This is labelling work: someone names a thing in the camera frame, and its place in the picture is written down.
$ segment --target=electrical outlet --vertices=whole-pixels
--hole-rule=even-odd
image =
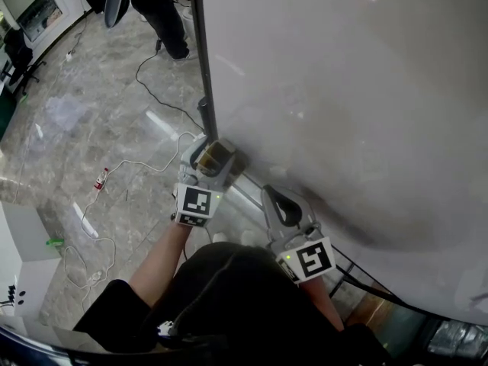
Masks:
[[[87,285],[93,286],[94,284],[96,284],[98,281],[100,281],[101,275],[102,275],[101,271],[97,271],[93,273],[93,275],[87,280]]]
[[[205,133],[204,132],[201,132],[200,134],[198,134],[194,139],[193,139],[193,142],[195,141],[198,141],[200,138],[203,138],[205,137]]]

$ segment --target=white board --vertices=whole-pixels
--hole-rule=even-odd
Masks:
[[[488,0],[204,0],[220,136],[398,297],[488,325]]]

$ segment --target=glass surface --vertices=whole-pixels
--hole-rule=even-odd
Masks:
[[[54,0],[3,1],[31,42],[63,14]]]
[[[3,47],[3,40],[5,38],[5,35],[7,34],[7,31],[9,31],[10,29],[10,24],[5,19],[3,12],[0,11],[0,48]]]

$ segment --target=forearm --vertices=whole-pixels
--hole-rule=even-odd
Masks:
[[[342,323],[341,317],[337,313],[336,307],[334,307],[334,304],[327,293],[327,288],[323,283],[322,277],[316,277],[307,282],[302,282],[300,284],[300,289],[307,293],[316,308],[338,331],[344,330],[344,324]]]
[[[150,307],[163,295],[175,275],[191,229],[172,223],[130,279],[129,285]]]

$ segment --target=shoe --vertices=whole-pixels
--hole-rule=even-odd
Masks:
[[[174,58],[173,61],[189,61],[190,59],[197,59],[198,52],[196,50],[189,50],[186,57],[183,58]]]
[[[254,230],[245,230],[241,235],[241,245],[246,247],[266,247],[266,237],[257,234]]]
[[[229,241],[229,239],[227,239],[227,236],[222,232],[215,233],[212,237],[212,242],[225,242],[225,241]]]

